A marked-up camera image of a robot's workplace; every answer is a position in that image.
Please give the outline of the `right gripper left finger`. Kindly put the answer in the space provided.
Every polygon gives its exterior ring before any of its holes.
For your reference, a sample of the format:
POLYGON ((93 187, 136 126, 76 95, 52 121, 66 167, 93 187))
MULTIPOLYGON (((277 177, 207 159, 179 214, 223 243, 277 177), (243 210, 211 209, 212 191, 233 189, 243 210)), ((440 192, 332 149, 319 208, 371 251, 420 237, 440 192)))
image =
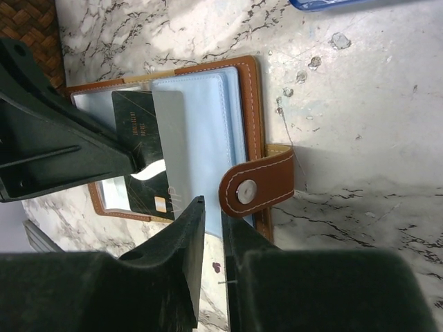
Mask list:
POLYGON ((115 258, 1 256, 2 331, 191 331, 198 325, 205 201, 115 258))

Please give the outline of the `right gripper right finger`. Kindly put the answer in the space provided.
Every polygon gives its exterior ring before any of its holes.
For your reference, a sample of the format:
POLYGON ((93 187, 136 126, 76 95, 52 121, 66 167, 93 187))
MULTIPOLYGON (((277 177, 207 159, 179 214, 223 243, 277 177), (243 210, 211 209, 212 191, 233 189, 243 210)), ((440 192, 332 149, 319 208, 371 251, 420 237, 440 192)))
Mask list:
POLYGON ((436 331, 409 265, 380 249, 282 250, 223 215, 232 331, 436 331))

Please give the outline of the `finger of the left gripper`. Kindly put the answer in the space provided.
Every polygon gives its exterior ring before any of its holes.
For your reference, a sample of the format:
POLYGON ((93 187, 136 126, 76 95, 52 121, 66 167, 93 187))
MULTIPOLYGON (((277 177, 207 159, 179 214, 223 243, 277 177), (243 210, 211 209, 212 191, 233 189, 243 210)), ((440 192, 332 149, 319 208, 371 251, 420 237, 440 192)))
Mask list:
POLYGON ((137 173, 145 163, 51 85, 25 43, 1 38, 1 202, 137 173))

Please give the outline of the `black credit card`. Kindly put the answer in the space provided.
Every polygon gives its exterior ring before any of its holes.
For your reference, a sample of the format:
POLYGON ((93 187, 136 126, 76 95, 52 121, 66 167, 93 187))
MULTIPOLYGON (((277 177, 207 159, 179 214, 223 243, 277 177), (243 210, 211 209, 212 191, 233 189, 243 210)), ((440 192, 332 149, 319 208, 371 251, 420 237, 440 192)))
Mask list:
POLYGON ((111 100, 118 138, 132 149, 138 165, 135 174, 125 177, 131 211, 174 220, 152 94, 114 91, 111 100))

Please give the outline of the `brown woven basket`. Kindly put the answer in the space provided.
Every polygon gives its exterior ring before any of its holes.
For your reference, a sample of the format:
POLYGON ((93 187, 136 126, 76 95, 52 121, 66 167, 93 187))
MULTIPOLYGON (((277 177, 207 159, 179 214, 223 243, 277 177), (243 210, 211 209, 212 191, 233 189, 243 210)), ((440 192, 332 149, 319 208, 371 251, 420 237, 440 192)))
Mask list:
POLYGON ((65 93, 66 76, 54 0, 3 0, 1 36, 25 43, 53 87, 65 93))

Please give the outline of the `silver VIP card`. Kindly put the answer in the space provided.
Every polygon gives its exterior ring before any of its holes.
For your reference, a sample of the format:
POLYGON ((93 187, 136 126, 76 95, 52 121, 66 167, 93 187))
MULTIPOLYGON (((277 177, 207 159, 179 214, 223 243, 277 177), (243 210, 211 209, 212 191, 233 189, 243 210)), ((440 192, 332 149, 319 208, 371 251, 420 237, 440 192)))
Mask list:
POLYGON ((174 219, 191 202, 184 96, 178 91, 152 94, 169 183, 174 219))

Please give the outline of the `brown leather card holder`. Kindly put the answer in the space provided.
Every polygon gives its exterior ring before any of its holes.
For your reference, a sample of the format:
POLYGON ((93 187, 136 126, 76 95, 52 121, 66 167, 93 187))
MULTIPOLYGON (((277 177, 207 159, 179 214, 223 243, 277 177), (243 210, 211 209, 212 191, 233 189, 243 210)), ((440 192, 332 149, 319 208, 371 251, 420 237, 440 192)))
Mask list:
MULTIPOLYGON (((83 113, 116 132, 114 91, 181 92, 190 193, 206 200, 206 232, 220 237, 221 215, 227 214, 272 239, 270 207, 293 194, 293 149, 264 142, 260 73, 253 56, 72 86, 69 97, 83 113)), ((132 212, 125 177, 89 185, 97 214, 173 221, 132 212)))

